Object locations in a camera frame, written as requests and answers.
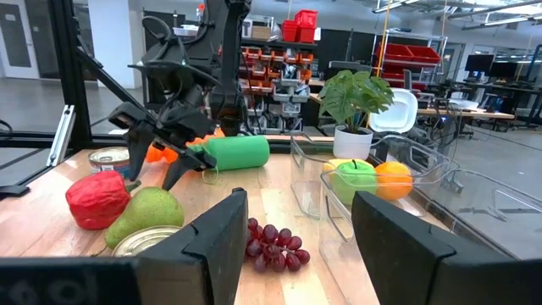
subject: green apple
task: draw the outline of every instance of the green apple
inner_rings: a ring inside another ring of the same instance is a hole
[[[376,193],[378,180],[371,164],[352,161],[340,164],[335,171],[338,174],[331,177],[333,192],[347,207],[352,205],[356,191]]]

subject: tin can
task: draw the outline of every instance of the tin can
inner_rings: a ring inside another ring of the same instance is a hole
[[[180,227],[174,225],[157,225],[138,230],[124,238],[113,250],[114,257],[135,256],[175,234]]]
[[[126,147],[98,149],[88,155],[92,173],[104,170],[118,171],[124,178],[130,175],[130,154]]]

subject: grape stem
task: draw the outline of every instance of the grape stem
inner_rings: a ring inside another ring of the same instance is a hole
[[[264,242],[264,241],[260,241],[260,243],[261,243],[262,245],[264,245],[264,246],[274,245],[274,244],[268,244],[267,242]],[[277,246],[277,248],[278,248],[281,252],[282,252],[282,251],[286,251],[286,252],[291,253],[291,254],[296,254],[295,251],[290,250],[290,249],[288,249],[287,247],[280,247],[280,246]]]

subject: red grapes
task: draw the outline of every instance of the red grapes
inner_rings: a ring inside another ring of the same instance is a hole
[[[288,253],[286,254],[286,266],[288,266],[288,269],[290,271],[297,271],[301,269],[301,262],[299,261],[299,258],[295,254]]]
[[[292,236],[290,229],[278,232],[274,225],[262,228],[256,219],[250,218],[248,231],[245,261],[252,258],[257,272],[264,272],[268,266],[276,272],[284,272],[286,267],[296,272],[311,259],[311,255],[301,249],[301,238]]]
[[[266,225],[263,227],[263,237],[265,238],[266,242],[274,242],[278,235],[279,232],[274,225]]]
[[[301,247],[303,244],[303,241],[301,241],[301,238],[299,236],[294,236],[291,238],[290,242],[288,243],[288,246],[286,246],[290,250],[297,250]]]
[[[288,245],[290,240],[291,240],[291,231],[290,229],[284,228],[279,232],[279,239],[277,240],[277,246],[284,247]]]

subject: pear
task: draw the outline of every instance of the pear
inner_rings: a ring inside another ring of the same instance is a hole
[[[183,207],[168,191],[145,187],[128,202],[124,212],[105,232],[105,242],[114,249],[126,236],[155,225],[182,226]]]

